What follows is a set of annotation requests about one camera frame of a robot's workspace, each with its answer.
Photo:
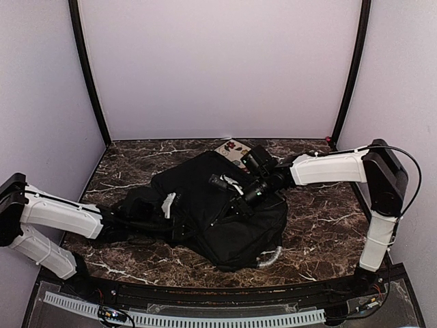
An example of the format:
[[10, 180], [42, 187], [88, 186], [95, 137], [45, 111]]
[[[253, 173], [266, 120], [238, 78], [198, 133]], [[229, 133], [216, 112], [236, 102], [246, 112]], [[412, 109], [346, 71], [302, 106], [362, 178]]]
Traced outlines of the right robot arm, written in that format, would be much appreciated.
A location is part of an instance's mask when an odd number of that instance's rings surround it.
[[386, 253], [397, 238], [400, 221], [421, 190], [423, 174], [418, 167], [417, 187], [410, 200], [405, 200], [409, 176], [397, 158], [398, 154], [418, 165], [411, 154], [388, 145], [383, 139], [375, 139], [368, 146], [349, 150], [294, 154], [282, 161], [276, 160], [265, 148], [257, 146], [241, 159], [254, 175], [253, 182], [245, 187], [225, 176], [219, 180], [236, 192], [232, 204], [244, 215], [249, 214], [268, 195], [284, 189], [335, 183], [366, 185], [370, 198], [370, 220], [357, 265], [361, 271], [348, 282], [348, 290], [354, 296], [362, 297], [373, 288], [373, 273], [380, 269]]

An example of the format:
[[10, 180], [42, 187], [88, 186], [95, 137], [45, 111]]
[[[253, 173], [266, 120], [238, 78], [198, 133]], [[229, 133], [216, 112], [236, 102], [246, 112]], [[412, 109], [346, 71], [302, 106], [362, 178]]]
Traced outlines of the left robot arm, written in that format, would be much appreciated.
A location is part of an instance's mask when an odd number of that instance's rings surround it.
[[157, 234], [180, 238], [185, 217], [179, 207], [180, 193], [162, 195], [150, 187], [130, 191], [112, 207], [83, 204], [45, 193], [15, 173], [1, 185], [1, 246], [15, 249], [70, 280], [82, 298], [96, 293], [82, 257], [62, 249], [35, 226], [48, 226], [103, 243], [125, 241], [131, 234]]

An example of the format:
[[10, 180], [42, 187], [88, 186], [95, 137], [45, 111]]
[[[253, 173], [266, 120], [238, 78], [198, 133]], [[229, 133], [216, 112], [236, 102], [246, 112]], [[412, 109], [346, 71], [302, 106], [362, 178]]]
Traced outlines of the black student bag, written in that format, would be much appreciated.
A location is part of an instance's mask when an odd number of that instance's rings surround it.
[[195, 225], [194, 237], [166, 242], [192, 249], [221, 271], [265, 269], [283, 250], [288, 211], [285, 198], [278, 192], [269, 195], [250, 217], [229, 209], [236, 191], [228, 182], [246, 187], [257, 178], [218, 152], [206, 151], [156, 174], [146, 187], [162, 195], [180, 193], [182, 208]]

